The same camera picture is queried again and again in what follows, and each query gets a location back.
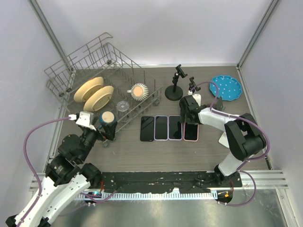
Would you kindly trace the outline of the pink case phone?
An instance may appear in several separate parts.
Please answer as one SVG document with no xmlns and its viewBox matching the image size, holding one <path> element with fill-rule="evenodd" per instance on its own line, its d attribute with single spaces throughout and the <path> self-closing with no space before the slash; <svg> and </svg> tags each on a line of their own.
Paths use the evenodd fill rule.
<svg viewBox="0 0 303 227">
<path fill-rule="evenodd" d="M 198 141 L 198 125 L 185 123 L 184 126 L 184 140 L 185 141 Z"/>
</svg>

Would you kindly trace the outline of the black phone stand short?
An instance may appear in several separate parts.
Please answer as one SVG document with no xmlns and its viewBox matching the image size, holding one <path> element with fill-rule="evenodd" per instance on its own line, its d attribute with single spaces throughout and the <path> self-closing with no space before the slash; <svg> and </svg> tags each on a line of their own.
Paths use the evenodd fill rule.
<svg viewBox="0 0 303 227">
<path fill-rule="evenodd" d="M 186 73 L 181 68 L 181 64 L 176 67 L 176 72 L 173 76 L 172 83 L 173 85 L 168 86 L 165 89 L 165 97 L 171 101 L 178 101 L 183 96 L 183 90 L 181 87 L 177 85 L 179 77 L 185 78 L 187 76 Z"/>
</svg>

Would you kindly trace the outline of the black phone stand tall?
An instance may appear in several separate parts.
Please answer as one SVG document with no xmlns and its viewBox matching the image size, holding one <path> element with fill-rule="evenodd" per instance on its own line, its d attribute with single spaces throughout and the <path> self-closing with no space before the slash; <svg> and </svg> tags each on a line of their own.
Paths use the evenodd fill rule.
<svg viewBox="0 0 303 227">
<path fill-rule="evenodd" d="M 199 91 L 201 90 L 201 87 L 199 87 L 195 82 L 194 82 L 194 77 L 190 77 L 189 78 L 189 89 L 188 89 L 188 94 L 189 95 L 192 95 L 194 94 L 196 91 Z"/>
</svg>

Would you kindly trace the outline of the lavender phone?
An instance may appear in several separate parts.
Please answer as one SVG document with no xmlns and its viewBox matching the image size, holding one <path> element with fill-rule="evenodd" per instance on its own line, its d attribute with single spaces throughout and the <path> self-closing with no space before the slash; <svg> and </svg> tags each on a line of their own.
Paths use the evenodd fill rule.
<svg viewBox="0 0 303 227">
<path fill-rule="evenodd" d="M 179 115 L 169 116 L 169 140 L 182 140 L 182 123 Z"/>
</svg>

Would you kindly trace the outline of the purple case phone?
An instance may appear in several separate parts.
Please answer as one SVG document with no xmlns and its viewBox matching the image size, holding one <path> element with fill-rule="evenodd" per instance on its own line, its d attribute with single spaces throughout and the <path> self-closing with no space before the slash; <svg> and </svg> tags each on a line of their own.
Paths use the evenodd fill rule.
<svg viewBox="0 0 303 227">
<path fill-rule="evenodd" d="M 155 116 L 154 139 L 157 141 L 168 140 L 168 116 L 164 116 L 164 115 Z"/>
</svg>

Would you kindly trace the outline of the black phone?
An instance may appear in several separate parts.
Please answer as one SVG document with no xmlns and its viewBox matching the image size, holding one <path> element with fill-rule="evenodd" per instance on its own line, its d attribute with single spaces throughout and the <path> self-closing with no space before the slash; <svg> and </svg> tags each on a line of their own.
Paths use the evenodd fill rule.
<svg viewBox="0 0 303 227">
<path fill-rule="evenodd" d="M 152 142 L 154 141 L 154 117 L 142 116 L 140 127 L 140 141 Z"/>
</svg>

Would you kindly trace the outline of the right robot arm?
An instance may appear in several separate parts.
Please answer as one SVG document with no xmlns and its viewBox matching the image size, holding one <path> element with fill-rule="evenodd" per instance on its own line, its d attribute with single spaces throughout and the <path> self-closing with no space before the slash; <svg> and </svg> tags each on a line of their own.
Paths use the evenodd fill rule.
<svg viewBox="0 0 303 227">
<path fill-rule="evenodd" d="M 181 119 L 187 125 L 209 125 L 223 132 L 219 143 L 230 152 L 214 168 L 214 182 L 220 187 L 226 186 L 249 160 L 257 159 L 255 154 L 265 148 L 269 150 L 268 137 L 253 116 L 249 113 L 224 113 L 221 98 L 217 98 L 214 103 L 201 105 L 200 95 L 189 95 L 181 98 L 179 106 Z"/>
</svg>

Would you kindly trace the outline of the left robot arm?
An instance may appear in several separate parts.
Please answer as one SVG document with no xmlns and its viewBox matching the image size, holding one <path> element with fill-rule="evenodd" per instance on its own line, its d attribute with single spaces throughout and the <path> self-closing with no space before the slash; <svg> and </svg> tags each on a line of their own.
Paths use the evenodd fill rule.
<svg viewBox="0 0 303 227">
<path fill-rule="evenodd" d="M 102 179 L 101 171 L 85 159 L 97 140 L 113 140 L 117 121 L 102 124 L 104 131 L 81 127 L 82 134 L 70 134 L 58 147 L 59 154 L 47 165 L 45 177 L 27 206 L 7 218 L 9 227 L 49 227 L 59 214 L 81 192 L 95 189 Z"/>
</svg>

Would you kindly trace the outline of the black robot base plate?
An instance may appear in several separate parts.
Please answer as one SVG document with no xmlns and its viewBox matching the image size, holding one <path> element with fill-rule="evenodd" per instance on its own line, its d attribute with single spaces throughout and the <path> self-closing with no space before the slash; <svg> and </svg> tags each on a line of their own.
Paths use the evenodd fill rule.
<svg viewBox="0 0 303 227">
<path fill-rule="evenodd" d="M 112 193 L 205 193 L 211 188 L 241 188 L 239 173 L 220 177 L 207 171 L 177 172 L 103 172 L 99 183 L 105 192 Z"/>
</svg>

